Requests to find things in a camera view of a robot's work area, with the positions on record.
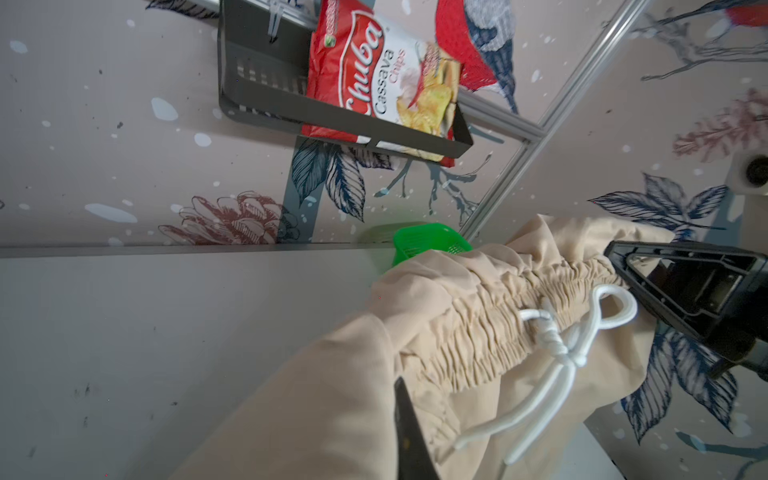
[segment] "bird wing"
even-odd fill
[[[504,93],[504,98],[509,104],[512,113],[518,113],[518,106],[515,102],[515,77],[512,75],[512,38],[503,41],[498,48],[490,49],[489,46],[498,43],[499,28],[482,28],[472,19],[471,15],[465,10],[467,18],[467,27],[472,44],[482,57],[483,62],[493,71],[498,86]]]

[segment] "green basket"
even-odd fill
[[[442,223],[426,223],[397,230],[392,241],[395,243],[395,259],[392,266],[413,258],[427,250],[441,250],[449,253],[464,253],[472,246],[451,227]]]

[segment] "red and white snack bag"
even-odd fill
[[[323,0],[310,46],[307,96],[452,138],[461,64],[357,0]],[[309,137],[366,144],[369,137],[304,125]],[[380,141],[377,147],[453,165],[452,159]]]

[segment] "wall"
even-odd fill
[[[502,78],[537,121],[619,5],[402,0],[378,10],[440,39],[474,78],[502,65],[470,86],[509,108]],[[230,121],[217,103],[216,20],[180,12],[215,16],[184,0],[6,5],[0,245],[344,243],[408,222],[458,229],[520,147],[473,127],[475,146],[453,168],[336,158],[349,188],[326,188],[327,171],[308,184],[292,173],[317,159],[317,144]],[[501,22],[503,45],[472,44],[465,12]]]
[[[0,478],[167,478],[394,256],[180,248],[0,258]]]
[[[676,240],[738,244],[743,198],[723,182],[730,154],[768,146],[766,10],[697,12],[704,3],[662,0],[638,19],[477,243],[504,242],[544,213],[613,214]],[[715,359],[662,326],[646,383],[590,417],[627,478],[766,477],[768,385],[740,367],[710,380]]]

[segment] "patterned wallpaper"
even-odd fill
[[[764,4],[656,2],[475,242],[548,213],[737,246],[744,198],[723,183],[733,152],[768,149],[766,26]],[[709,379],[716,360],[659,325],[645,384],[586,422],[626,478],[768,475],[768,384],[741,367]]]
[[[619,4],[398,0],[377,11],[437,38],[465,59],[469,87],[536,121]],[[215,16],[184,0],[6,5],[0,246],[345,243],[414,222],[458,229],[520,148],[472,126],[475,146],[444,168],[235,123],[217,100]],[[470,29],[494,28],[472,41]]]

